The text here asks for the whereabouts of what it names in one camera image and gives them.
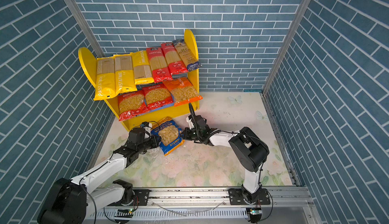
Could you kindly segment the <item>orange macaroni bag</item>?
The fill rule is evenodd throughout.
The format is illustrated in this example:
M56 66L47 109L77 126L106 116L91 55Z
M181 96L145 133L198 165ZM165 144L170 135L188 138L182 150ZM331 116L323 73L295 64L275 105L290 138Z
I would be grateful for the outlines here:
M186 77L164 81L163 84L172 94L175 107L203 99Z

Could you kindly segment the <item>red labelled spaghetti bag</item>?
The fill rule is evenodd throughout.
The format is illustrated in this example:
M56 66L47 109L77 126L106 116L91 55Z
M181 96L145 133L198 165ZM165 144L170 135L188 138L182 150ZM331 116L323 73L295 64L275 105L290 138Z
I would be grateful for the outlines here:
M160 47L146 49L155 83L173 80Z

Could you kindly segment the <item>dark labelled spaghetti bag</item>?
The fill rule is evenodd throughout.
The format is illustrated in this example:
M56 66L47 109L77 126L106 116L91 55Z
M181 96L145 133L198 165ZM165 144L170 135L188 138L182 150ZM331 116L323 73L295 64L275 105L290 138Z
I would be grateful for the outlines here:
M201 67L201 63L191 52L184 39L174 40L173 45L189 72L197 70Z

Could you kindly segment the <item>red fusilli bag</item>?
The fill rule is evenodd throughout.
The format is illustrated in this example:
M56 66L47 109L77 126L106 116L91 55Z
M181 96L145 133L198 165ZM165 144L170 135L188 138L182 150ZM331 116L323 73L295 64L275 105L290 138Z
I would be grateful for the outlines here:
M149 110L156 110L174 103L170 91L164 84L158 84L142 88L145 95L145 103Z

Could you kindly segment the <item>red macaroni bag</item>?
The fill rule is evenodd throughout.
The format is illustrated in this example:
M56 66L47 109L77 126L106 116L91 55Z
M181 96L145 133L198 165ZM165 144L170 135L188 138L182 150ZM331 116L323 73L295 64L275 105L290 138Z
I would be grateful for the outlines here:
M143 90L119 95L118 103L119 121L126 121L149 112Z

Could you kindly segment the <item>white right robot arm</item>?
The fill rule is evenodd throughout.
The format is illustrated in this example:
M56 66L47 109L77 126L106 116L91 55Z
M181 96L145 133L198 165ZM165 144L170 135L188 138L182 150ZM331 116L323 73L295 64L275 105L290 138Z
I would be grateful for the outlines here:
M195 114L192 104L188 104L190 115L186 118L189 127L181 134L184 140L208 146L223 146L231 148L239 162L245 168L245 178L242 194L248 204L259 201L261 189L260 176L263 164L269 155L269 149L249 128L243 127L237 132L210 128L207 120Z

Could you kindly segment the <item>blue shell pasta bag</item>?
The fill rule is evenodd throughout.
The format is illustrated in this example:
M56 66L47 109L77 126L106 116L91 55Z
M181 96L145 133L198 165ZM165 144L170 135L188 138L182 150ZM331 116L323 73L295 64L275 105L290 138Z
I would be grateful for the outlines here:
M166 117L152 125L151 134L161 138L159 147L162 149L165 156L172 153L175 149L183 145L184 139L181 137L182 129L176 122Z

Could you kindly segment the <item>yellow Pastatime spaghetti bag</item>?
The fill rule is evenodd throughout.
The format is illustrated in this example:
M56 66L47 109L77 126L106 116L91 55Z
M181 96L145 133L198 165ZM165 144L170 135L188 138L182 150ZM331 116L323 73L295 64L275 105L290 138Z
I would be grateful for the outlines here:
M94 100L110 99L116 96L115 67L113 58L97 61Z
M114 58L116 94L137 90L131 55L119 55Z

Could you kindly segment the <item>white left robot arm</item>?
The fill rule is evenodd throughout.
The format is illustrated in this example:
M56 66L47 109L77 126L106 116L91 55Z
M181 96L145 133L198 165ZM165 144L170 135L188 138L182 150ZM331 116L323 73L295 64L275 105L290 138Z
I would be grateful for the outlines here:
M136 127L129 132L126 143L116 149L103 163L71 179L61 178L51 187L37 221L40 224L81 224L86 217L112 203L136 206L138 198L133 185L115 180L105 189L97 190L111 176L135 162L140 154L158 148L161 137L150 128Z

